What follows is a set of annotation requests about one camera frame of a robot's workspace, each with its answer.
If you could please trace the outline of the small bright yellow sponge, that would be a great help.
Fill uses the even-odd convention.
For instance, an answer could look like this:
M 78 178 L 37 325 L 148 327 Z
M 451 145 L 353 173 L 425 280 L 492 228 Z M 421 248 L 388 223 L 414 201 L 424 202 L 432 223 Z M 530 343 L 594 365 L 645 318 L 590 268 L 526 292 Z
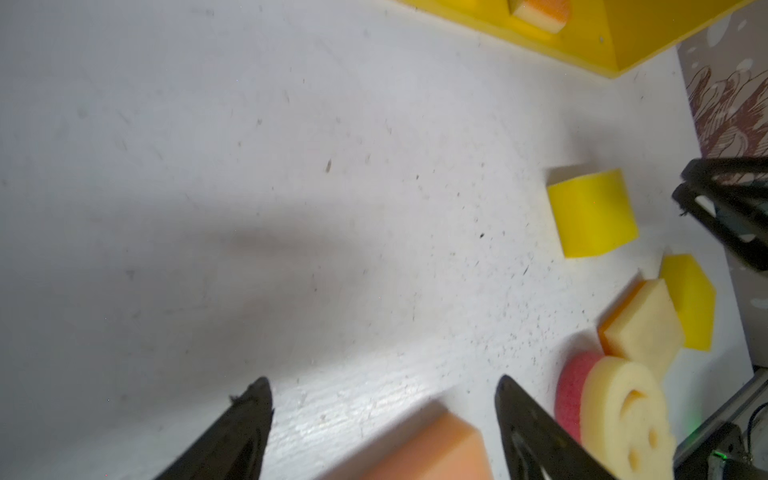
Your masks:
M 568 259 L 601 256 L 639 236 L 619 169 L 552 184 L 547 194 L 562 251 Z

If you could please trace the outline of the salmon pink sponge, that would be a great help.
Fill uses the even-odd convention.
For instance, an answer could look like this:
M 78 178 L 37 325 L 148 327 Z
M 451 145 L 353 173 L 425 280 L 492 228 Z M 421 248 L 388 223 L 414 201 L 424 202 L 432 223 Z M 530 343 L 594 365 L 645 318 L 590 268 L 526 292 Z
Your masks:
M 363 479 L 493 479 L 482 433 L 445 413 L 366 472 Z

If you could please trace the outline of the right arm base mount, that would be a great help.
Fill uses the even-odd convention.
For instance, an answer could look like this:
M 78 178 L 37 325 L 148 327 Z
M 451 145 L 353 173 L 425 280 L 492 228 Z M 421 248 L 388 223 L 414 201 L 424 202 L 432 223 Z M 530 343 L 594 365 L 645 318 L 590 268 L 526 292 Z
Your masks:
M 767 477 L 767 370 L 689 435 L 675 454 L 676 479 Z

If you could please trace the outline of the orange scouring sponge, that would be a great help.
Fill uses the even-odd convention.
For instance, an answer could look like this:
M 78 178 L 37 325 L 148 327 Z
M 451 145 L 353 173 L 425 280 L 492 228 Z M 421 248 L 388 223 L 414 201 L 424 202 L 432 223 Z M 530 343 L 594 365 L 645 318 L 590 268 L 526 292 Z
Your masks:
M 550 34 L 559 33 L 572 14 L 569 0 L 511 0 L 509 7 L 514 17 Z

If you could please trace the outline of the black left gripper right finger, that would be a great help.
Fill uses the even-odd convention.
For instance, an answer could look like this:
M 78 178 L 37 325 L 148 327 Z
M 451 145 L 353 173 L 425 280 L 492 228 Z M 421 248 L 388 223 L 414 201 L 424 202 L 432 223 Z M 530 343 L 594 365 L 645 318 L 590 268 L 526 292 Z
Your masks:
M 497 385 L 495 410 L 512 479 L 613 477 L 508 375 Z

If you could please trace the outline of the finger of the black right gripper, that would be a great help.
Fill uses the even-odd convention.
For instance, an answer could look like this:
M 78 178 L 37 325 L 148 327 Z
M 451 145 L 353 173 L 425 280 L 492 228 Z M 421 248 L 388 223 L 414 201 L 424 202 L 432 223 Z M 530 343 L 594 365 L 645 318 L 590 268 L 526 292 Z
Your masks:
M 755 272 L 767 270 L 767 159 L 698 158 L 672 199 Z

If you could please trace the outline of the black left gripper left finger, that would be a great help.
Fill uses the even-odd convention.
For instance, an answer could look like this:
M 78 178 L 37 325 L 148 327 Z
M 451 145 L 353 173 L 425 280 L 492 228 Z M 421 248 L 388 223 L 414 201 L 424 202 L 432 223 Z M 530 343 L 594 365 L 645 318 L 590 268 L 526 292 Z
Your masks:
M 171 465 L 160 479 L 257 479 L 272 426 L 269 380 L 260 377 Z

